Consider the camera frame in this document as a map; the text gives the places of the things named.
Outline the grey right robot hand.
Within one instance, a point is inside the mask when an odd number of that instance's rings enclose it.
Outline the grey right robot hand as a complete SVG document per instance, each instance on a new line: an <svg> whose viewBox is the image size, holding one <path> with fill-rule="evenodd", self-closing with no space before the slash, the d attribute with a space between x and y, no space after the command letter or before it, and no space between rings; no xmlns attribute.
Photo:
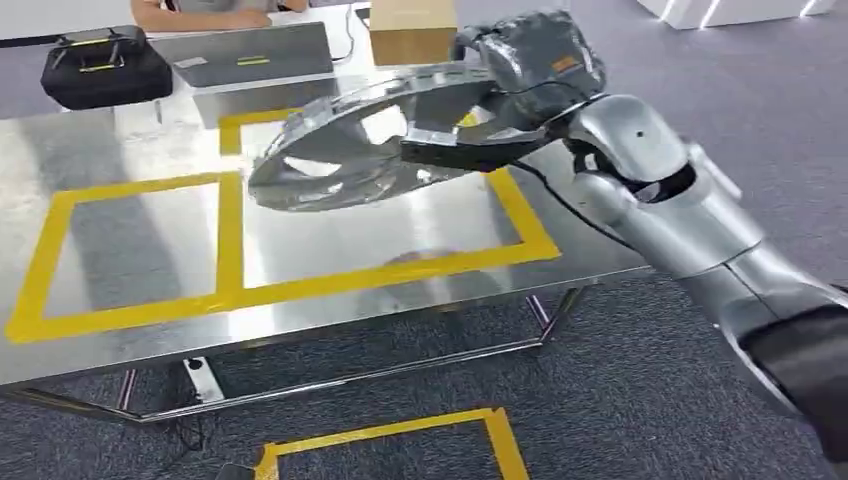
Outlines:
<svg viewBox="0 0 848 480"><path fill-rule="evenodd" d="M404 139L400 159L434 167L491 172L553 141L547 125L604 94L604 62L564 9L533 11L459 31L451 58L476 51L496 84L487 97L496 118L528 135L522 139L438 145Z"/></svg>

